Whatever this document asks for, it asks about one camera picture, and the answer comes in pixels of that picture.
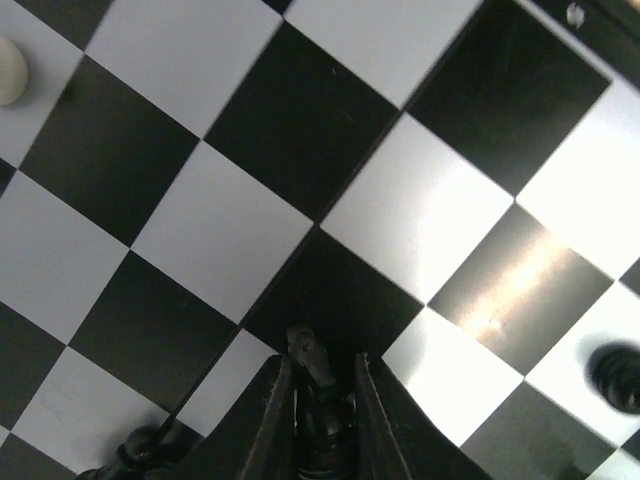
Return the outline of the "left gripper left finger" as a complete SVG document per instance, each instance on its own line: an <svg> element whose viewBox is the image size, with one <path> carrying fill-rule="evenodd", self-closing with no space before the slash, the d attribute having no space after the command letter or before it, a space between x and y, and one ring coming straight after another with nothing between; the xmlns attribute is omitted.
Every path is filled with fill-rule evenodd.
<svg viewBox="0 0 640 480"><path fill-rule="evenodd" d="M277 480L294 477L293 366L269 357L216 428L177 466L170 480Z"/></svg>

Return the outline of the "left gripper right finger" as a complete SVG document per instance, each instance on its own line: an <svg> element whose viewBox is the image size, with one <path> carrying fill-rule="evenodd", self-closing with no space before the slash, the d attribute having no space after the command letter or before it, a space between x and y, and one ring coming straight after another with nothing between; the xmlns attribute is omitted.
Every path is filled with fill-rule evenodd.
<svg viewBox="0 0 640 480"><path fill-rule="evenodd" d="M361 479L487 479L424 414L387 364L355 358L355 403Z"/></svg>

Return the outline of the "black piece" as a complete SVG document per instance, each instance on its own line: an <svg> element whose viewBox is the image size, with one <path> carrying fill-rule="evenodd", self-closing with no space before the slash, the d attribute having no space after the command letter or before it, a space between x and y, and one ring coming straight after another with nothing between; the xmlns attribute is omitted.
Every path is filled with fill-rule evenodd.
<svg viewBox="0 0 640 480"><path fill-rule="evenodd" d="M340 393L326 348L310 327L287 331L296 371L295 464L302 479L354 479L354 411Z"/></svg>

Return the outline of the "black pawn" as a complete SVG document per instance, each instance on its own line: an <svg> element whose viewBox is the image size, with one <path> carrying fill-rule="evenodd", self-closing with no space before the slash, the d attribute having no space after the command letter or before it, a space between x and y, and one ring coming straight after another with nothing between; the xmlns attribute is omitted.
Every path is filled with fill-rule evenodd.
<svg viewBox="0 0 640 480"><path fill-rule="evenodd" d="M585 347L589 387L611 408L639 415L639 346L611 341Z"/></svg>

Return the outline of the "black and white chessboard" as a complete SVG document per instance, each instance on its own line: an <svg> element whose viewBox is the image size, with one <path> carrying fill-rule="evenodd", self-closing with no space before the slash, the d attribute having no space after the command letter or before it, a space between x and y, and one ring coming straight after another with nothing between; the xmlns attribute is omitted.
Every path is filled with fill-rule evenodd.
<svg viewBox="0 0 640 480"><path fill-rule="evenodd" d="M591 1L5 1L1 475L222 421L287 329L495 479L635 479L639 38Z"/></svg>

